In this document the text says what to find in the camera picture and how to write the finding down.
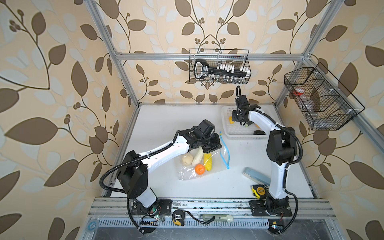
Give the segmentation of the orange toy fruit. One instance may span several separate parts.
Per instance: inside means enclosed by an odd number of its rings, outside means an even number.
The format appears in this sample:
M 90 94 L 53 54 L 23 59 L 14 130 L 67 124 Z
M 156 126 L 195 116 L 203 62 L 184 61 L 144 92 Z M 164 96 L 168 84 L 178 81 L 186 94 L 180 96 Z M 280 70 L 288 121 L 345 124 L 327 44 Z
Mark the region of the orange toy fruit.
M 195 166 L 195 173 L 199 176 L 203 175 L 206 171 L 206 168 L 203 164 L 197 164 Z

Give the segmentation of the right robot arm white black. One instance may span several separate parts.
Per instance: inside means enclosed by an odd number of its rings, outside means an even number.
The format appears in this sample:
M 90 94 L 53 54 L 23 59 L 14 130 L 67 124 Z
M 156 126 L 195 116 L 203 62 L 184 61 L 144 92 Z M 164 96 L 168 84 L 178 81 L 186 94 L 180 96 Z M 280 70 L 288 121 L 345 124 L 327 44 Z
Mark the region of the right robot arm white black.
M 293 196 L 286 188 L 289 167 L 303 157 L 303 147 L 293 128 L 280 125 L 258 105 L 251 105 L 241 90 L 237 88 L 236 109 L 232 111 L 232 121 L 245 125 L 255 123 L 269 137 L 267 156 L 272 161 L 271 184 L 266 196 L 266 209 L 269 212 L 287 206 Z

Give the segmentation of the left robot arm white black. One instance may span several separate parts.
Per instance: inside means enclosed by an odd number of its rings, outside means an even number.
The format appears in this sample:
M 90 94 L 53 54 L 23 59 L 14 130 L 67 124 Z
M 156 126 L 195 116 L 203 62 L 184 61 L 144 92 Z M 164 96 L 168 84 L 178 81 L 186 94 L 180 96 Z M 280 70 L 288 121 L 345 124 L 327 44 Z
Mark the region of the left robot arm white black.
M 209 154 L 222 147 L 219 135 L 215 132 L 215 125 L 203 120 L 198 126 L 176 131 L 173 139 L 155 149 L 137 154 L 128 152 L 123 162 L 106 171 L 99 180 L 102 189 L 126 194 L 129 200 L 137 200 L 144 208 L 153 207 L 158 197 L 149 187 L 149 174 L 168 161 L 202 149 Z M 105 185 L 104 180 L 117 172 L 117 178 L 122 188 L 116 189 Z

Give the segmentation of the yellow corn toy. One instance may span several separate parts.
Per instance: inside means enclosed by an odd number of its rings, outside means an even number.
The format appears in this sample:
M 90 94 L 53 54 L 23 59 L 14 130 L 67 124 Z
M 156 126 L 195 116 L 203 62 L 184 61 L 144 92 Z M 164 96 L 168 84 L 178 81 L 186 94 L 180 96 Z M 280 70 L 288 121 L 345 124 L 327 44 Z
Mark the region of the yellow corn toy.
M 212 170 L 213 165 L 213 159 L 212 154 L 204 154 L 204 166 L 206 168 L 206 171 L 210 172 Z

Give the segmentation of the clear zip bag blue zipper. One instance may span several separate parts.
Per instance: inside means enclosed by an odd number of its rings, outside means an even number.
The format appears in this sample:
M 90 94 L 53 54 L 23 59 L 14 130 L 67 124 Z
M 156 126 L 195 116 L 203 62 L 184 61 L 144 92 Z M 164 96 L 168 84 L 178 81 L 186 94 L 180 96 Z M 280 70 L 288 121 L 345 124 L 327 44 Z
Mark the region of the clear zip bag blue zipper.
M 223 133 L 219 133 L 219 138 L 222 147 L 218 150 L 206 154 L 198 148 L 175 158 L 179 181 L 199 179 L 230 169 L 231 154 Z

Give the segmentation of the white radish with green leaves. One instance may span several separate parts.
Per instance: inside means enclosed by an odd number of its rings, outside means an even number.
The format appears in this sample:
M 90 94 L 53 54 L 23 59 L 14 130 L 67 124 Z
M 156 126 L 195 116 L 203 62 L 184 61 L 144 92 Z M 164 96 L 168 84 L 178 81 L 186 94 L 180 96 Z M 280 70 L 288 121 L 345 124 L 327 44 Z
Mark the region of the white radish with green leaves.
M 200 164 L 202 162 L 203 157 L 204 157 L 203 148 L 199 147 L 197 149 L 196 155 L 194 156 L 192 166 L 195 167 L 196 165 Z

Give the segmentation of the beige potato toy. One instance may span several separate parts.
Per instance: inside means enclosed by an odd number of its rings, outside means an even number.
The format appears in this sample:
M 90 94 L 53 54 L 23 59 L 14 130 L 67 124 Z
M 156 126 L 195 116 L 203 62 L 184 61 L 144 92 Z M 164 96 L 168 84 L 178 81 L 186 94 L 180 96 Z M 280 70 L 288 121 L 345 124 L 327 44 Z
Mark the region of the beige potato toy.
M 184 154 L 181 159 L 183 166 L 191 166 L 194 160 L 194 156 L 191 154 Z

